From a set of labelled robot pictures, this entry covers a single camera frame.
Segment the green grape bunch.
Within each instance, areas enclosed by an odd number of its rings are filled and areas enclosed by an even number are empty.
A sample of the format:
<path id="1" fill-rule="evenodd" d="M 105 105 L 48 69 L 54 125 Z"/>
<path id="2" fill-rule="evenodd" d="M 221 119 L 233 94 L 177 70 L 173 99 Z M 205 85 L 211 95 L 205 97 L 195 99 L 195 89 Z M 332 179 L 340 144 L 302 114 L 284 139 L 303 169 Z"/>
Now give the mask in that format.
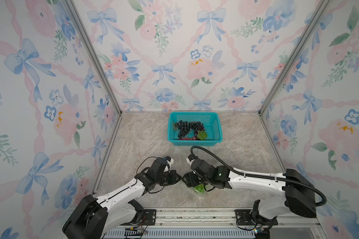
<path id="1" fill-rule="evenodd" d="M 199 185 L 195 186 L 193 188 L 193 190 L 199 195 L 205 195 L 206 194 L 205 186 L 203 184 L 199 184 Z"/>

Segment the clear plastic clamshell container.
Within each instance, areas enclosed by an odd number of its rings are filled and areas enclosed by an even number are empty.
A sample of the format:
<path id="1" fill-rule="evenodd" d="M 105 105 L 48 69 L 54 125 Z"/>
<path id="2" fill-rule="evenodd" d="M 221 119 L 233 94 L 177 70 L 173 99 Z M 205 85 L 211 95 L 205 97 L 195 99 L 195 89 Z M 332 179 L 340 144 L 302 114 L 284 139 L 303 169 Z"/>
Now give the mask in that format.
<path id="1" fill-rule="evenodd" d="M 207 194 L 206 186 L 207 186 L 207 184 L 200 183 L 200 184 L 198 184 L 196 186 L 191 186 L 190 189 L 193 192 L 195 192 L 198 196 L 205 197 L 206 194 Z"/>

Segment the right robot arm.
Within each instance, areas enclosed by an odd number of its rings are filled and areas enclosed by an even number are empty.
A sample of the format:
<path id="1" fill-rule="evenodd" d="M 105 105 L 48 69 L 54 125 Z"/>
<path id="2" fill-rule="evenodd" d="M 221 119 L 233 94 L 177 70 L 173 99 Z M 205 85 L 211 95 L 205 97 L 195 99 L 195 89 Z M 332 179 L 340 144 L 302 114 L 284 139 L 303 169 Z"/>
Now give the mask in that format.
<path id="1" fill-rule="evenodd" d="M 266 201 L 254 202 L 250 215 L 256 221 L 270 221 L 289 213 L 304 218 L 316 217 L 314 187 L 296 170 L 288 169 L 285 174 L 265 174 L 225 165 L 214 167 L 192 155 L 186 161 L 191 168 L 182 179 L 187 187 L 210 185 L 212 189 L 250 189 L 273 194 Z"/>

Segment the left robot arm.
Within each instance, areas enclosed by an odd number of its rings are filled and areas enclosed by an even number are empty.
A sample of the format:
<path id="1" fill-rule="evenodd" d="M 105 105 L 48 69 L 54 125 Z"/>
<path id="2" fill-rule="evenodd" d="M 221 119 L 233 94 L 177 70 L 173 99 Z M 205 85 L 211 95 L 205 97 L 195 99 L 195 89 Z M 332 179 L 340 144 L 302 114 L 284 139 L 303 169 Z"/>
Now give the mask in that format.
<path id="1" fill-rule="evenodd" d="M 102 196 L 85 196 L 62 227 L 68 239 L 100 239 L 123 224 L 138 225 L 143 206 L 137 199 L 154 188 L 175 185 L 181 177 L 172 169 L 174 159 L 154 157 L 150 167 L 138 170 L 127 184 Z"/>

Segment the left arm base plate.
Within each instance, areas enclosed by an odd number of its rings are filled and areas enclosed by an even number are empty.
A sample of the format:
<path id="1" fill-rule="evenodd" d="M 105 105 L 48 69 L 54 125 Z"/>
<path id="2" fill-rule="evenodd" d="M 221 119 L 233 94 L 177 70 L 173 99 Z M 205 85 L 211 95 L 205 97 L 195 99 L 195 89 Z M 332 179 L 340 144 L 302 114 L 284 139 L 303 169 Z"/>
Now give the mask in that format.
<path id="1" fill-rule="evenodd" d="M 138 211 L 136 216 L 132 221 L 122 224 L 123 226 L 154 226 L 157 219 L 157 210 L 156 209 L 143 209 Z"/>

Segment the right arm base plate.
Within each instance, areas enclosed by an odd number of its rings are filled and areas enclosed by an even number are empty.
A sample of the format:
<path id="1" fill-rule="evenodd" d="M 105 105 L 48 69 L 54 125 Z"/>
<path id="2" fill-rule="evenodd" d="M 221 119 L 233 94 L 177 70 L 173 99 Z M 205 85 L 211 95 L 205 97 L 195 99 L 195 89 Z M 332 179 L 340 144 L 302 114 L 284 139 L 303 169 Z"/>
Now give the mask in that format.
<path id="1" fill-rule="evenodd" d="M 265 219 L 261 216 L 253 217 L 251 209 L 236 209 L 234 211 L 235 218 L 238 226 L 277 226 L 277 218 Z"/>

